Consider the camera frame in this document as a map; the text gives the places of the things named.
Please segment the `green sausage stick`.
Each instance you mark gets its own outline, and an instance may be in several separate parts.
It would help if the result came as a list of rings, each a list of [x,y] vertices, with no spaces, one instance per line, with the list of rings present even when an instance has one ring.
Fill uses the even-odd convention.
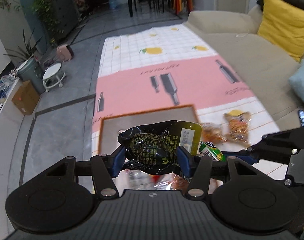
[[[200,141],[199,155],[210,157],[215,161],[226,161],[223,153],[210,141]]]

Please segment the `large red chip bag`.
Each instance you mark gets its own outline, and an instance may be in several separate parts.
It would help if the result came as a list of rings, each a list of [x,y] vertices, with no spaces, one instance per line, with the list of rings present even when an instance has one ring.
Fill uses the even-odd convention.
[[[180,190],[185,192],[189,182],[177,174],[151,175],[152,184],[155,190]]]

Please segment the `yellow peanut bag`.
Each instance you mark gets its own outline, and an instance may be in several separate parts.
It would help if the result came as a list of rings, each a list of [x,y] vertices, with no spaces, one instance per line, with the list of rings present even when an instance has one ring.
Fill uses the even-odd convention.
[[[235,109],[224,113],[224,118],[228,122],[227,140],[249,147],[248,127],[251,120],[251,113]]]

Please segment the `black seaweed snack bag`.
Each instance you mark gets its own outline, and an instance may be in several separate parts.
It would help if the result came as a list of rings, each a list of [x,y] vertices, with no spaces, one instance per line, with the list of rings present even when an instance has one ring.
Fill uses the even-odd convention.
[[[139,170],[151,175],[182,175],[176,150],[183,146],[197,155],[202,127],[198,123],[170,120],[141,125],[120,133],[118,142],[126,148],[123,170]]]

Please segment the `orange crispy sticks bag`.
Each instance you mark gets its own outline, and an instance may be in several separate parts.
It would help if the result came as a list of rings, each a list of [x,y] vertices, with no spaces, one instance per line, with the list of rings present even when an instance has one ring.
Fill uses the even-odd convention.
[[[211,122],[201,124],[202,136],[205,141],[219,144],[227,141],[223,133],[221,125],[213,124]]]

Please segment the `orange cardboard box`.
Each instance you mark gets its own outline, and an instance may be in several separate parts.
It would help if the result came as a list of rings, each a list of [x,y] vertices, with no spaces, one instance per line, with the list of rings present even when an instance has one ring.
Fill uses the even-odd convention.
[[[112,154],[120,145],[118,135],[123,131],[135,126],[169,120],[199,122],[192,105],[103,118],[100,130],[93,133],[92,142],[96,142],[97,146],[93,146],[92,149],[97,150],[99,155]],[[113,178],[113,182],[119,194],[123,194],[125,190],[129,189],[155,190],[150,176],[142,171],[123,170],[117,178]]]

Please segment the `light blue cushion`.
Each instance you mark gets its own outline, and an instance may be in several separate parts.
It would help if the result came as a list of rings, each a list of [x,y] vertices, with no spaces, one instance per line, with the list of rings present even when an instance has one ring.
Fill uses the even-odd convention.
[[[301,61],[299,69],[288,79],[288,82],[295,94],[304,103],[304,60]]]

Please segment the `lemon pattern tablecloth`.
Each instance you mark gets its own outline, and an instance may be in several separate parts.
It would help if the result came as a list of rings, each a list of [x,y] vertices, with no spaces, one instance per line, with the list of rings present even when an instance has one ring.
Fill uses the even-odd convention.
[[[92,135],[103,118],[154,112],[192,105],[198,124],[221,125],[224,113],[251,113],[249,144],[278,127],[252,90],[233,68],[190,29],[178,24],[139,33],[108,37],[104,41],[96,84]],[[222,150],[245,146],[226,141]]]

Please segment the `brown cardboard box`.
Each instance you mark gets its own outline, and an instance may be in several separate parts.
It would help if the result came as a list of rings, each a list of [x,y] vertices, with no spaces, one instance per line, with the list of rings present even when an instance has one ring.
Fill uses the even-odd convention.
[[[14,94],[12,103],[23,115],[31,115],[39,100],[39,93],[35,90],[31,81],[28,80],[23,82]]]

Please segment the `white round stool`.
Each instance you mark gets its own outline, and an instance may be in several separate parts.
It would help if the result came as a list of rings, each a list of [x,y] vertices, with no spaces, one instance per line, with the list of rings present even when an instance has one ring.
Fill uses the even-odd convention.
[[[61,62],[56,62],[46,69],[42,78],[46,93],[55,86],[58,86],[59,88],[64,86],[63,80],[66,77],[66,73],[63,71],[62,66],[63,64]]]

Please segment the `yellow cushion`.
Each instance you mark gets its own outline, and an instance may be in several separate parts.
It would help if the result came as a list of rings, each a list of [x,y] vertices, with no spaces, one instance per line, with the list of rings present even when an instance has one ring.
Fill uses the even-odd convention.
[[[283,0],[263,0],[258,35],[300,62],[304,55],[304,10]]]

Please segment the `beige sofa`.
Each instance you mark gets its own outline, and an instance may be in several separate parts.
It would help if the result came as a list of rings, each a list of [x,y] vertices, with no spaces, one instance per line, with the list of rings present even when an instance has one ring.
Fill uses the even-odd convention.
[[[248,14],[195,10],[185,26],[233,67],[281,130],[297,128],[304,103],[288,80],[300,64],[257,34],[261,20],[262,11],[255,5]]]

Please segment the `grey trash bin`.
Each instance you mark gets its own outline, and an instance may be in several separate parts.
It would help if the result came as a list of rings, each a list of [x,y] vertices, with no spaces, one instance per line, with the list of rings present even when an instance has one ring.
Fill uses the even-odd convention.
[[[35,58],[31,57],[25,62],[21,63],[17,67],[16,72],[17,76],[22,81],[31,81],[38,94],[42,94],[45,91],[44,85],[42,83],[44,72]]]

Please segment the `white tv cabinet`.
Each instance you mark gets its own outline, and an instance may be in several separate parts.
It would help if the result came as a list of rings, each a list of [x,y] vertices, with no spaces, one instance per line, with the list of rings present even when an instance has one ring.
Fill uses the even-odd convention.
[[[0,115],[1,112],[8,101],[10,93],[17,84],[18,78],[15,78],[11,75],[4,75],[0,79]]]

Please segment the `potted plant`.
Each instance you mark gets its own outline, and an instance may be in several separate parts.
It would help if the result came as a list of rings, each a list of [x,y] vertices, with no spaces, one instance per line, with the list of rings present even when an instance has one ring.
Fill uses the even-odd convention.
[[[40,36],[34,43],[32,42],[33,34],[35,29],[33,29],[31,35],[27,38],[25,35],[25,30],[22,31],[22,41],[23,46],[17,45],[16,49],[6,49],[6,53],[3,56],[8,56],[11,59],[17,61],[26,61],[30,59],[34,53],[38,50],[37,45],[41,42],[42,36]]]

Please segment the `dark drawer cabinet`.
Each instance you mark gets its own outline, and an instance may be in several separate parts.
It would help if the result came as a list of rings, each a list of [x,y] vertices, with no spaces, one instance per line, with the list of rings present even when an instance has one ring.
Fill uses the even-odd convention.
[[[78,25],[78,15],[73,0],[52,0],[52,8],[58,22],[54,38],[59,41]]]

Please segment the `water jug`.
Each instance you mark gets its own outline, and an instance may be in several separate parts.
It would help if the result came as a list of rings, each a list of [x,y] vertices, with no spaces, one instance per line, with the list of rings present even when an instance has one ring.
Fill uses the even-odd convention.
[[[115,10],[118,7],[117,0],[109,0],[109,7],[111,10]]]

